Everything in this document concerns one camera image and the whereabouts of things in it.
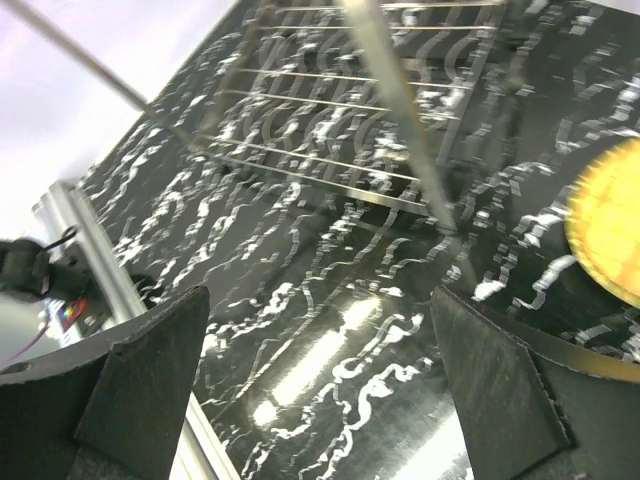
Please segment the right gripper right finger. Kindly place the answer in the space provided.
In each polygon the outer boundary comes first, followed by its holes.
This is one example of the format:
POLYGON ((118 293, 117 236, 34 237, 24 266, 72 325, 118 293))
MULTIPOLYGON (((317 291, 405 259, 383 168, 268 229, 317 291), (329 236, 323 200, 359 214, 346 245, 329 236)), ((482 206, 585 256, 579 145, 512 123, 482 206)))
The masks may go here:
POLYGON ((431 318, 478 479, 636 479, 639 367, 437 287, 431 318))

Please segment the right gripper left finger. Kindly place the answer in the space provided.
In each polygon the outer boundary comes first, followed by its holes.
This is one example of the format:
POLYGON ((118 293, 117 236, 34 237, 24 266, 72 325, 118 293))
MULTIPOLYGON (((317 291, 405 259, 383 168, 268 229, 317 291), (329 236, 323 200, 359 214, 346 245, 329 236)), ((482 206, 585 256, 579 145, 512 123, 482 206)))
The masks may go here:
POLYGON ((208 315, 207 288, 193 287, 2 370, 2 478, 168 478, 208 315))

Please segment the woven bamboo plate green rim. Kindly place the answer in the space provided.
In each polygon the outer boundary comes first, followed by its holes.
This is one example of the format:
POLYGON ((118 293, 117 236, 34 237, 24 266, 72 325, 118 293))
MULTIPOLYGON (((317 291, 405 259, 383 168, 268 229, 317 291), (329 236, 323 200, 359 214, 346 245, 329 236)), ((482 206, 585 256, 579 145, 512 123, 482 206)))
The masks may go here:
POLYGON ((620 300, 639 306, 639 140, 592 160, 568 198, 565 232, 587 274, 620 300))

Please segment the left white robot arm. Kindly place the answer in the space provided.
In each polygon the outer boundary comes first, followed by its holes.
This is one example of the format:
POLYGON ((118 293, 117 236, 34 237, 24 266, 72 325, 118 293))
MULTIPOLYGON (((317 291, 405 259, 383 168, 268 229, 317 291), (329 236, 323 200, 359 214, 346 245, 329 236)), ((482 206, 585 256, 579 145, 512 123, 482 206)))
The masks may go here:
POLYGON ((90 286, 91 277, 86 270, 52 262, 49 251, 37 242, 1 242, 1 292, 13 299, 71 302, 86 294, 90 286))

